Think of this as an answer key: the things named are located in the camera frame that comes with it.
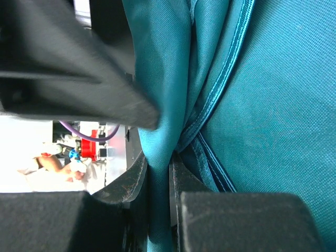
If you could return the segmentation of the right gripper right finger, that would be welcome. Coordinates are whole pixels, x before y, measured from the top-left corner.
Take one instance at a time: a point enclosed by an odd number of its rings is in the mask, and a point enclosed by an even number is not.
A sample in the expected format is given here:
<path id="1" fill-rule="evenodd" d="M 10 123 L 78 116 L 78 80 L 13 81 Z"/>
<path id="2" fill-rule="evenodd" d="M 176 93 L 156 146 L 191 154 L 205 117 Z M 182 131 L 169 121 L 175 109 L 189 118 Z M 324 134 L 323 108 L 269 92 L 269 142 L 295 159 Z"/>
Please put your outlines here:
<path id="1" fill-rule="evenodd" d="M 306 204 L 286 193 L 209 190 L 173 154 L 171 223 L 177 251 L 325 251 Z"/>

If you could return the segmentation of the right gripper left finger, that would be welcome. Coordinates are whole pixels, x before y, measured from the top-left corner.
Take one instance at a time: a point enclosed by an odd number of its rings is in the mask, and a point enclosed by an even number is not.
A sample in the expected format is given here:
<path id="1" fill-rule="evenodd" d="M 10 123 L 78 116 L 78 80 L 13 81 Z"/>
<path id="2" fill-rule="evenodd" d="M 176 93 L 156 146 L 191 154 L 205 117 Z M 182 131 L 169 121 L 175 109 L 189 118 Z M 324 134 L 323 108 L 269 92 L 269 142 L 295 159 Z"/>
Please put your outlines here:
<path id="1" fill-rule="evenodd" d="M 1 194 L 1 251 L 146 251 L 147 161 L 94 194 Z"/>

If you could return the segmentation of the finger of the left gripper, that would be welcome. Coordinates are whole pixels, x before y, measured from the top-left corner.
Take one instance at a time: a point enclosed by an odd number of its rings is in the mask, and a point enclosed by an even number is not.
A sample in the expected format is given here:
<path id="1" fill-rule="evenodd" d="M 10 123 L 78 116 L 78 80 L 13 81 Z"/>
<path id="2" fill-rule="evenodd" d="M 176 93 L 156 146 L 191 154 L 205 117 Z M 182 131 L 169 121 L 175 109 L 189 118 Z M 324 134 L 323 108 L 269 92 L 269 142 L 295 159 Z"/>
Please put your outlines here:
<path id="1" fill-rule="evenodd" d="M 68 1 L 1 1 L 1 115 L 145 129 L 160 117 Z"/>

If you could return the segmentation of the teal cloth napkin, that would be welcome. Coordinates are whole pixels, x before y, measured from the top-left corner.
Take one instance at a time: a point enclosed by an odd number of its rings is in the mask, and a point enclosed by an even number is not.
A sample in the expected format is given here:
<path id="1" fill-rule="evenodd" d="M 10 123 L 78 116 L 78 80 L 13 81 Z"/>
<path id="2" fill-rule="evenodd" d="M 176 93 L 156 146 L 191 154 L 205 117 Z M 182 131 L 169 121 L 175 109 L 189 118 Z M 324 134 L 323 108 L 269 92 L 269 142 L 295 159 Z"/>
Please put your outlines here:
<path id="1" fill-rule="evenodd" d="M 171 251 L 169 161 L 210 189 L 288 192 L 335 251 L 335 1 L 124 1 L 135 78 L 161 111 L 139 130 L 148 251 Z"/>

